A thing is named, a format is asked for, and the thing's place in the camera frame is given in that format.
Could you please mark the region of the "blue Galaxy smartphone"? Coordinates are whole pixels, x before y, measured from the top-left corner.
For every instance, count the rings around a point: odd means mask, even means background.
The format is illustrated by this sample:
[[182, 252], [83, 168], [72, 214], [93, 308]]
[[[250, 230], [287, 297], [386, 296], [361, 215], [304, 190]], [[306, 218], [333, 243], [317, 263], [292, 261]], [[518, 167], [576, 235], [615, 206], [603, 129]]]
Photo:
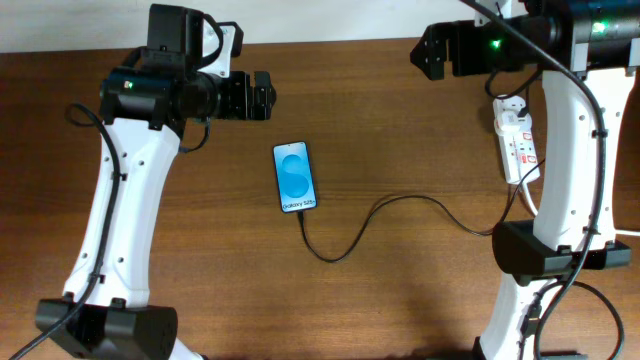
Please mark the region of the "blue Galaxy smartphone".
[[294, 213], [318, 205], [309, 151], [305, 142], [273, 147], [281, 210]]

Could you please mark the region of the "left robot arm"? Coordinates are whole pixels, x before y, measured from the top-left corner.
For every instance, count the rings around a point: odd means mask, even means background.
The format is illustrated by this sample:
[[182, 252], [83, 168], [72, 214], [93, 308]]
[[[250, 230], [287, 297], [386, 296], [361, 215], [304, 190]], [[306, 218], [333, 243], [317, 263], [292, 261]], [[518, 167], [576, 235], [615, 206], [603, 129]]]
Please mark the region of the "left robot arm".
[[150, 250], [163, 188], [188, 122], [263, 121], [276, 92], [265, 71], [234, 71], [243, 31], [201, 11], [154, 4], [144, 46], [100, 88], [88, 125], [101, 165], [80, 253], [62, 296], [39, 302], [35, 323], [80, 359], [191, 359], [172, 307], [149, 302]]

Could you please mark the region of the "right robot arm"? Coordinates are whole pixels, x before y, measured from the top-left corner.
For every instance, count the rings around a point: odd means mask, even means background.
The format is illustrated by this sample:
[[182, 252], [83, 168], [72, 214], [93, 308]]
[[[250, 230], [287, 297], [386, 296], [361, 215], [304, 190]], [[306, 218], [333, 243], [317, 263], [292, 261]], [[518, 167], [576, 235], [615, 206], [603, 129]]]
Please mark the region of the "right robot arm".
[[584, 270], [627, 266], [612, 193], [621, 120], [639, 66], [635, 0], [476, 1], [472, 20], [429, 25], [411, 51], [428, 79], [514, 72], [535, 65], [547, 109], [546, 168], [531, 220], [492, 232], [502, 273], [474, 359], [539, 359], [552, 312]]

